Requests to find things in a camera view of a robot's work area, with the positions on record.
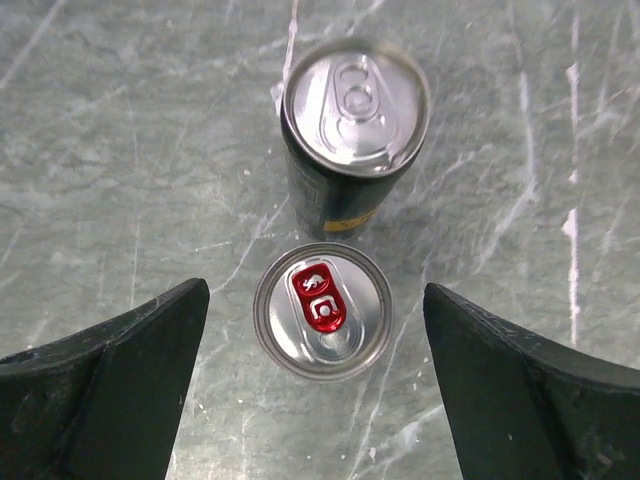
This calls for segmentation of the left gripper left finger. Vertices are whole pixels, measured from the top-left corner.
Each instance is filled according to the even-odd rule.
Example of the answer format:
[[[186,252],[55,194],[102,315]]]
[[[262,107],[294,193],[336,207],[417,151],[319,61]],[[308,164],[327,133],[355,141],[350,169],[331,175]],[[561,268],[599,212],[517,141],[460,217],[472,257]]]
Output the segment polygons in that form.
[[[207,317],[205,280],[1,361],[4,479],[165,477]]]

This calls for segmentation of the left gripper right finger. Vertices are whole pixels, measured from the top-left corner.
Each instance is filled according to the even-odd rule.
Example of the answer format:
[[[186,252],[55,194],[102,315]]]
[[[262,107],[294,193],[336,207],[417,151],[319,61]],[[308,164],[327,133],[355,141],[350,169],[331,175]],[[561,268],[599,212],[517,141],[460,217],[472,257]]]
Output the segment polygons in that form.
[[[466,479],[636,479],[639,372],[427,284],[423,314]]]

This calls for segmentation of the red tab energy can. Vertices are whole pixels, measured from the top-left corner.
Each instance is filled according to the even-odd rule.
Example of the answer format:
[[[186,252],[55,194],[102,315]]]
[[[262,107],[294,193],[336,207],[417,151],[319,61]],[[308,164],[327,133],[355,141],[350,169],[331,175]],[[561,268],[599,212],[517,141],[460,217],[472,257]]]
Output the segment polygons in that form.
[[[317,382],[359,375],[384,353],[394,326],[391,288],[363,252],[340,243],[293,248],[262,276],[256,336],[279,366]]]

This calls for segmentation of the black beverage can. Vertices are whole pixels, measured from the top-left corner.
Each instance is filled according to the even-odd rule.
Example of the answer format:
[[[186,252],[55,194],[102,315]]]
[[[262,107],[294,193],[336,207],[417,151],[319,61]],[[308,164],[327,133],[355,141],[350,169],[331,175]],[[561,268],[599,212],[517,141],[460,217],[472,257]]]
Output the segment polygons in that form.
[[[301,229],[318,240],[362,230],[415,162],[430,113],[424,70],[388,42],[345,37],[303,55],[280,109]]]

